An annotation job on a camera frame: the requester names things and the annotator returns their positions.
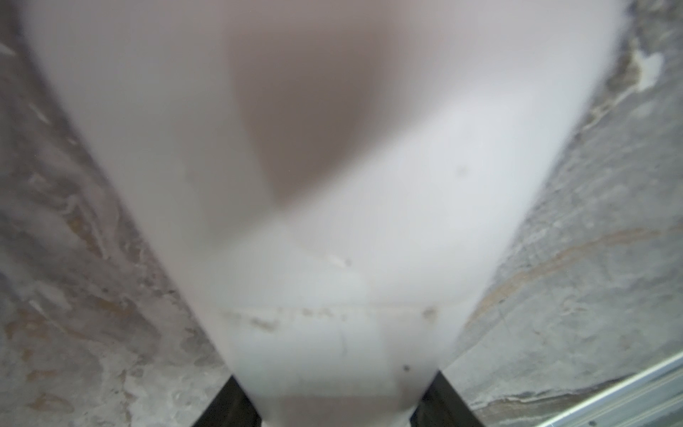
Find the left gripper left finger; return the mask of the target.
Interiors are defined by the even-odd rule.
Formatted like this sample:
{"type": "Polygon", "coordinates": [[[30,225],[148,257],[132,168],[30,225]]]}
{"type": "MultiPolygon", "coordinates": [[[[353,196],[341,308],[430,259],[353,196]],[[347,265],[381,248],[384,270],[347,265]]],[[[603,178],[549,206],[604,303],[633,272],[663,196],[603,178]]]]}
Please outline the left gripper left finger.
{"type": "Polygon", "coordinates": [[[192,427],[261,427],[257,409],[232,375],[192,427]]]}

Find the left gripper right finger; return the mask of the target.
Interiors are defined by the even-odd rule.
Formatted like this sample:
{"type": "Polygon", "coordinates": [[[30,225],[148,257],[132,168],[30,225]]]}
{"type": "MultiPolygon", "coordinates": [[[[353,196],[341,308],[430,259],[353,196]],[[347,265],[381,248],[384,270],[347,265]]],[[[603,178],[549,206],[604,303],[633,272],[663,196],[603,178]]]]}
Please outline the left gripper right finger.
{"type": "Polygon", "coordinates": [[[412,427],[484,427],[442,372],[425,391],[414,414],[412,427]]]}

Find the white air conditioner remote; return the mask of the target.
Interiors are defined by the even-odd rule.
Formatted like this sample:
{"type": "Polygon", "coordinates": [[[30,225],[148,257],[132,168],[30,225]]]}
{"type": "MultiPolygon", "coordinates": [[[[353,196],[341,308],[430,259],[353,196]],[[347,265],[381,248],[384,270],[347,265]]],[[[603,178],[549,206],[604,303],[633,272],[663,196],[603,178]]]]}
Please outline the white air conditioner remote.
{"type": "Polygon", "coordinates": [[[405,426],[608,76],[623,1],[22,1],[270,426],[405,426]]]}

